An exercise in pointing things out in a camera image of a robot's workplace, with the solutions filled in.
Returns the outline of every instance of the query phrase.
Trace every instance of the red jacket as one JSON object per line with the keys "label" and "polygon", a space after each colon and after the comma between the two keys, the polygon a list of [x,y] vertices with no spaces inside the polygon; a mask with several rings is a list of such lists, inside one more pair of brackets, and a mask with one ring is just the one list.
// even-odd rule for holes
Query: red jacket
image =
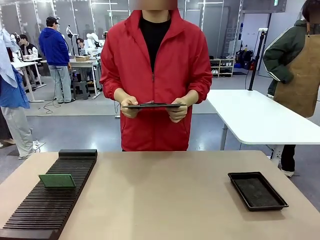
{"label": "red jacket", "polygon": [[[154,73],[146,42],[139,28],[142,11],[113,26],[101,53],[103,93],[114,100],[122,88],[139,104],[171,104],[196,90],[198,104],[206,99],[212,83],[208,46],[203,32],[170,11],[171,25],[158,50]],[[165,109],[143,109],[130,119],[121,114],[121,146],[125,151],[186,151],[192,107],[179,123]]]}

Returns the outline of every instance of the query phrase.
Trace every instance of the green jacket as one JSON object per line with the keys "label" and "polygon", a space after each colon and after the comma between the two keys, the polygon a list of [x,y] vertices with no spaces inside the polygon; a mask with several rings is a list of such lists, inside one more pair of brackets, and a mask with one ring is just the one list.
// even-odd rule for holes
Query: green jacket
{"label": "green jacket", "polygon": [[[320,34],[320,25],[311,24],[310,34]],[[281,34],[264,52],[263,61],[266,71],[273,77],[268,94],[274,96],[277,81],[289,83],[294,75],[286,67],[303,50],[307,35],[307,21],[298,20],[293,27]]]}

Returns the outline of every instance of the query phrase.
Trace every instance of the light gray pants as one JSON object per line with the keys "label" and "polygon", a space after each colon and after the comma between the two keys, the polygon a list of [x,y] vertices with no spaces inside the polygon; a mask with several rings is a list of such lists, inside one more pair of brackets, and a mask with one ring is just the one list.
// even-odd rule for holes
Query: light gray pants
{"label": "light gray pants", "polygon": [[71,102],[71,79],[67,66],[49,65],[51,77],[55,82],[55,96],[58,103]]}
{"label": "light gray pants", "polygon": [[19,151],[19,158],[26,159],[34,152],[33,138],[23,107],[1,107],[13,140]]}

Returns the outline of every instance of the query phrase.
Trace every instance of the desk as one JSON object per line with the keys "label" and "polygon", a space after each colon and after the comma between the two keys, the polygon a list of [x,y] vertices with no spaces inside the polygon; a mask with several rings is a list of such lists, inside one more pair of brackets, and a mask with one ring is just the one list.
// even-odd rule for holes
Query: desk
{"label": "desk", "polygon": [[[95,71],[95,67],[97,68],[97,66],[99,65],[98,59],[88,60],[88,61],[76,61],[76,59],[70,59],[70,65],[74,69],[80,69],[80,70],[81,69],[91,69],[92,70],[93,86],[94,86],[94,96],[92,97],[92,99],[95,99],[96,97],[98,97],[101,94],[98,91],[98,86],[100,86],[100,83],[99,83],[100,78],[96,79],[96,74],[95,74],[95,72],[97,72],[97,75],[100,76],[99,71]],[[81,79],[82,80],[84,79],[86,81],[87,75],[85,75],[85,73],[82,70],[80,71],[80,74],[81,74]]]}
{"label": "desk", "polygon": [[276,154],[286,144],[320,145],[318,125],[258,91],[210,90],[207,99],[224,122],[220,150],[228,129],[244,144],[277,145]]}
{"label": "desk", "polygon": [[[0,227],[58,158],[35,153],[0,185]],[[260,171],[289,204],[249,212],[227,173]],[[59,240],[316,240],[320,214],[259,151],[108,152]]]}
{"label": "desk", "polygon": [[[36,58],[31,58],[31,59],[24,59],[23,61],[25,61],[25,62],[36,62],[36,61],[39,61],[41,59],[42,59],[42,57],[36,57]],[[42,84],[41,75],[39,73],[37,64],[35,65],[35,70],[36,70],[36,73],[38,74],[39,83],[40,83],[40,85],[37,86],[36,88],[39,89],[39,88],[42,88],[42,87],[46,86],[47,84]]]}
{"label": "desk", "polygon": [[35,96],[34,96],[34,93],[32,92],[31,84],[29,82],[29,77],[28,77],[27,70],[26,70],[26,68],[28,68],[29,73],[32,74],[30,66],[35,65],[35,67],[37,68],[37,62],[35,62],[35,61],[29,61],[29,62],[23,61],[23,62],[11,62],[11,64],[15,69],[22,69],[23,76],[25,78],[26,84],[27,84],[28,89],[29,89],[30,97],[31,97],[31,100],[29,100],[29,102],[30,103],[43,103],[44,100],[35,100]]}

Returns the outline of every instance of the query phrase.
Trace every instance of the man's right hand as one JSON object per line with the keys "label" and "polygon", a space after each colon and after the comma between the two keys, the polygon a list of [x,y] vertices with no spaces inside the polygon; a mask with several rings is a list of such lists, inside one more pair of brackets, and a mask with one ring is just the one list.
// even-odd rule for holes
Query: man's right hand
{"label": "man's right hand", "polygon": [[121,102],[121,112],[123,113],[123,115],[125,115],[127,118],[134,119],[137,116],[139,109],[124,107],[129,105],[138,105],[138,101],[134,96],[126,97]]}

